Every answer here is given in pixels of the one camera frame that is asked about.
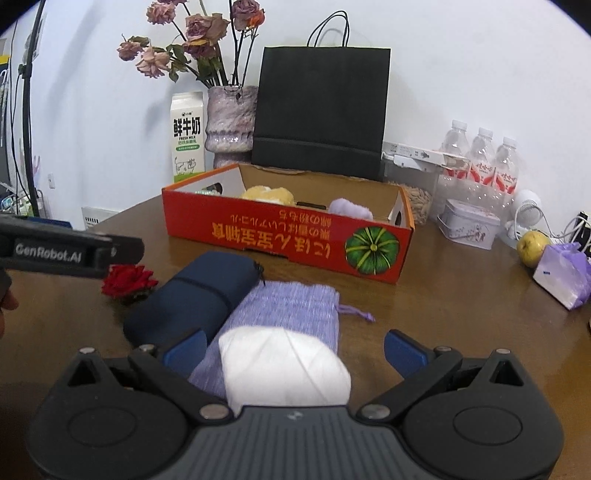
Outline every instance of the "bottle cap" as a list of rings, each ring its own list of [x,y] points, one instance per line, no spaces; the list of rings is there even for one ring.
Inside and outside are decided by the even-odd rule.
[[[486,137],[486,138],[489,138],[492,140],[492,130],[487,130],[486,128],[479,128],[478,135],[481,135],[483,137]]]
[[[452,122],[452,128],[457,128],[458,130],[462,130],[463,132],[465,132],[468,128],[468,124],[460,122],[459,120],[454,120]]]
[[[503,138],[503,145],[506,145],[507,147],[517,148],[517,141],[513,140],[512,138],[505,137]]]

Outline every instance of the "drawstring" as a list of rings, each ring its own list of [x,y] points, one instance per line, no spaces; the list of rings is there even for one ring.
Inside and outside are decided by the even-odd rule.
[[[358,315],[361,318],[367,320],[368,322],[375,322],[375,318],[373,315],[371,315],[370,312],[362,312],[359,309],[356,309],[355,307],[352,307],[351,305],[339,305],[336,308],[336,311],[338,313],[343,313],[345,315]]]

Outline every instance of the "pumpkin illustration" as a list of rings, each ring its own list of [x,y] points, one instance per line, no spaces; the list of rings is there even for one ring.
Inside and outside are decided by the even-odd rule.
[[[345,255],[351,267],[363,275],[388,271],[398,256],[398,239],[379,226],[357,230],[345,242]]]

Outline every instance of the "milk carton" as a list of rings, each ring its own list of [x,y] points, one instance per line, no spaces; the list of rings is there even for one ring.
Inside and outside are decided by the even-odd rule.
[[[205,171],[202,92],[177,93],[170,106],[174,181]]]

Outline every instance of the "black stand pole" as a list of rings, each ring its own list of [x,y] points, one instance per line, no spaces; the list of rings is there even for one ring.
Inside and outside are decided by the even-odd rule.
[[[27,177],[27,189],[29,191],[29,200],[33,215],[39,216],[39,204],[37,203],[37,189],[35,188],[35,181],[33,179],[33,154],[31,152],[31,75],[33,75],[33,54],[37,46],[37,39],[39,38],[39,29],[41,26],[41,15],[43,14],[43,7],[46,0],[39,2],[37,8],[37,16],[35,23],[33,23],[33,30],[31,30],[31,40],[29,42],[29,49],[27,50],[27,62],[24,64],[22,71],[22,143],[25,153],[25,175]]]

